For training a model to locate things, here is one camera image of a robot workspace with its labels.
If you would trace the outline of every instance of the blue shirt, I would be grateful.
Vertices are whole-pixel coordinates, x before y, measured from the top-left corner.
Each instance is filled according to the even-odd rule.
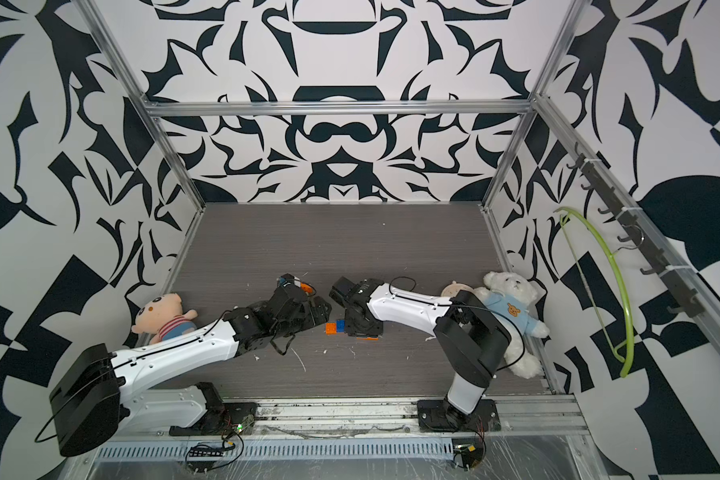
[[[518,328],[523,335],[529,335],[536,327],[536,320],[528,315],[525,306],[518,299],[507,293],[490,292],[485,302],[485,308],[495,310],[504,315]]]

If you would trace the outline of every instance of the stuffed toy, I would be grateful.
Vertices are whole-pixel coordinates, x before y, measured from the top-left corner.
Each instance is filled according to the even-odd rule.
[[[190,310],[182,313],[181,297],[177,293],[158,296],[144,305],[136,314],[136,324],[131,327],[134,333],[152,333],[150,345],[185,335],[197,330],[191,320],[197,318],[197,312]]]
[[[540,322],[528,314],[528,307],[539,299],[540,294],[528,280],[518,274],[511,272],[490,272],[483,277],[482,286],[474,289],[474,294],[485,305],[486,308],[500,313],[507,317],[517,329],[509,325],[507,320],[496,315],[504,328],[511,335],[511,341],[507,351],[504,353],[504,360],[511,364],[520,355],[523,356],[509,370],[515,375],[529,379],[544,371],[541,362],[526,347],[523,354],[523,341],[518,336],[518,330],[522,335],[545,338],[550,330],[544,322]]]

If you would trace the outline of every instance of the gray wooden floor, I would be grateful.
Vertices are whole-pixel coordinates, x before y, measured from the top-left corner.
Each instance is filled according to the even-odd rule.
[[[173,290],[206,324],[235,305],[269,299],[281,274],[304,279],[329,300],[342,275],[353,281],[406,275],[418,282],[415,291],[436,294],[452,280],[479,286],[484,273],[499,269],[472,203],[210,204]],[[407,280],[398,282],[408,288]],[[341,318],[343,309],[333,307],[332,318]],[[327,336],[319,327],[298,334],[286,356],[257,350],[162,387],[213,382],[222,396],[238,398],[444,395],[453,370],[427,337],[391,322],[376,341]],[[503,370],[488,393],[543,391],[540,379]]]

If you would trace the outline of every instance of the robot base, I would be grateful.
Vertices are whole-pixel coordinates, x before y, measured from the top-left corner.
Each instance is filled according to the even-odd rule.
[[[479,430],[480,422],[486,432],[499,432],[501,422],[496,402],[480,400],[469,416],[450,407],[445,400],[419,400],[416,402],[418,426],[432,432],[459,432]]]

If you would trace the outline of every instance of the wallpaper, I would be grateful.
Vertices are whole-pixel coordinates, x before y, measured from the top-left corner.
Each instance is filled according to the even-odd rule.
[[[720,2],[595,0],[551,89],[553,102],[720,298]],[[558,206],[584,213],[614,250],[624,235],[543,121],[491,206],[513,268],[545,292],[545,349],[576,394],[612,478],[720,478],[720,356],[637,251],[616,255],[635,316],[619,377]],[[614,344],[625,338],[614,275],[572,221],[576,250]]]
[[[194,213],[77,9],[0,0],[0,478],[62,463],[49,386],[135,342]]]
[[[720,296],[720,0],[586,12],[550,95]]]
[[[155,101],[526,98],[570,0],[102,0]]]
[[[206,201],[482,200],[516,114],[165,118]]]

